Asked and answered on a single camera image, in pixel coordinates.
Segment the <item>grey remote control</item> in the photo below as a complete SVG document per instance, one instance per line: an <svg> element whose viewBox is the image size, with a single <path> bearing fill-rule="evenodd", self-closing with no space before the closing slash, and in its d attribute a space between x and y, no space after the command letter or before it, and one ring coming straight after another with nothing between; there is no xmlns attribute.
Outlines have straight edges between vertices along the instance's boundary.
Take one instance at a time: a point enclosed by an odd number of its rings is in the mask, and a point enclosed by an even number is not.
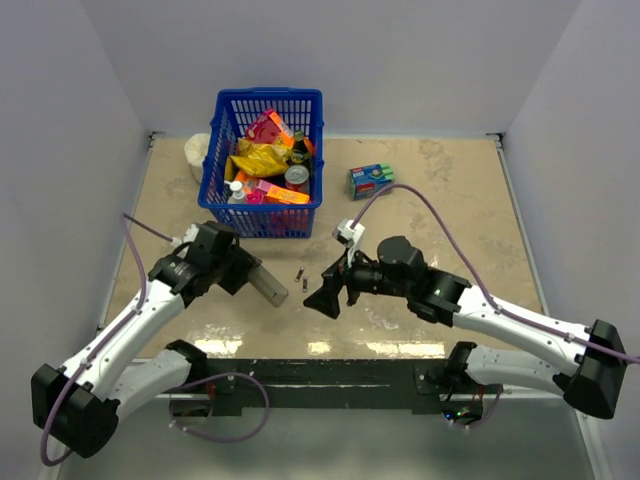
<svg viewBox="0 0 640 480"><path fill-rule="evenodd" d="M263 265L254 268L248 275L249 283L272 306L278 308L289 295L288 289Z"/></svg>

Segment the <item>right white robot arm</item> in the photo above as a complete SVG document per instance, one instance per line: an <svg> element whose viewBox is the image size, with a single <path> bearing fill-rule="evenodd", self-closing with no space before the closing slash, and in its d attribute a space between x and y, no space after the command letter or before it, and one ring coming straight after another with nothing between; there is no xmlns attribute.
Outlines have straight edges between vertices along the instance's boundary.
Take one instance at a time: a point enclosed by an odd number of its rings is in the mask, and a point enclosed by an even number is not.
<svg viewBox="0 0 640 480"><path fill-rule="evenodd" d="M574 409L613 418L630 361L617 328L602 320L565 322L492 297L468 280L433 268L403 236L383 240L376 259L345 251L322 274L304 306L335 319L339 294L354 305L363 293L401 297L417 318L481 333L511 345L498 351L460 342L443 369L445 387L514 385L558 395Z"/></svg>

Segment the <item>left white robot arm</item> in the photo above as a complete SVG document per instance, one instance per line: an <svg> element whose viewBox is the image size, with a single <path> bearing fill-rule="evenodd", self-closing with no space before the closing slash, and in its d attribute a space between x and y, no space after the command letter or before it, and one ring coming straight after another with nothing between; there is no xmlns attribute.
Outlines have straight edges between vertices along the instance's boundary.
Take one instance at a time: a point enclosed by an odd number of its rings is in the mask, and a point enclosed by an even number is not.
<svg viewBox="0 0 640 480"><path fill-rule="evenodd" d="M208 221L193 224L183 240L141 273L131 302L88 345L58 367L42 365L31 378L33 421L42 430L41 461L55 466L49 441L89 458L100 451L130 413L167 390L196 392L218 380L207 356L177 340L152 361L132 360L166 324L211 287L230 295L263 274L261 260L245 250L234 230Z"/></svg>

